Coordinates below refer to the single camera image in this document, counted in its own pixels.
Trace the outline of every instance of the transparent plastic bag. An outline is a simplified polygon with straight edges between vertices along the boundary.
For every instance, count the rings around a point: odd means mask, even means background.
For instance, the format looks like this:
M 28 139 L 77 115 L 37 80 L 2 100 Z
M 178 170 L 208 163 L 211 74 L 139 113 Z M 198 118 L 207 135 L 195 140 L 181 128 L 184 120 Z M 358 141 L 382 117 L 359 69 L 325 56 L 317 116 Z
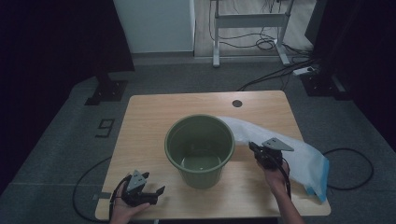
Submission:
M 283 158 L 290 166 L 290 179 L 304 185 L 306 192 L 309 195 L 316 194 L 322 203 L 326 201 L 329 161 L 317 149 L 303 141 L 269 131 L 241 119 L 218 118 L 230 127 L 237 145 L 254 142 L 261 146 L 262 142 L 275 137 L 294 148 L 294 151 L 282 151 Z

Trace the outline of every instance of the hand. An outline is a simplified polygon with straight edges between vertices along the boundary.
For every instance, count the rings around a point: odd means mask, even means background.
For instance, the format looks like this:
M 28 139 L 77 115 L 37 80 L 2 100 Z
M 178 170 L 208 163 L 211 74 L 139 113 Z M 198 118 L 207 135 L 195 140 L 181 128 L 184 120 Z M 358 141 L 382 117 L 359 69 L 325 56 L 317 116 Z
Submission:
M 278 169 L 267 170 L 267 169 L 264 169 L 259 162 L 257 162 L 257 164 L 264 171 L 265 180 L 266 180 L 267 184 L 270 186 L 270 189 L 273 193 L 275 193 L 276 191 L 280 191 L 280 190 L 283 190 L 283 192 L 286 192 L 285 177 L 282 175 L 282 173 Z M 286 174 L 289 175 L 290 168 L 286 162 L 283 162 L 282 168 L 285 170 Z
M 120 185 L 120 188 L 117 191 L 117 197 L 114 201 L 113 215 L 111 217 L 110 224 L 127 224 L 134 215 L 150 206 L 149 203 L 143 203 L 136 207 L 131 207 L 126 204 L 121 198 L 124 185 L 125 182 Z

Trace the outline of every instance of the wooden table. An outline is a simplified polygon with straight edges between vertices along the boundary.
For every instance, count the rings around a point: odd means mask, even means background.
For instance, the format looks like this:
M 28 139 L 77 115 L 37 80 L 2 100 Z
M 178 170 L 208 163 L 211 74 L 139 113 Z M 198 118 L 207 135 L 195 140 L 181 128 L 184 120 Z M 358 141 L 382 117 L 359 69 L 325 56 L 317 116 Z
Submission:
M 234 107 L 233 101 L 242 102 Z M 134 170 L 150 172 L 144 191 L 166 186 L 157 205 L 136 219 L 279 217 L 276 200 L 248 146 L 239 146 L 211 189 L 187 186 L 166 158 L 164 138 L 169 128 L 192 114 L 228 116 L 303 140 L 283 91 L 245 91 L 136 95 L 131 97 L 102 192 L 112 192 Z M 308 196 L 291 182 L 291 197 L 302 216 L 327 216 L 328 202 Z M 108 219 L 109 199 L 100 199 L 95 215 Z

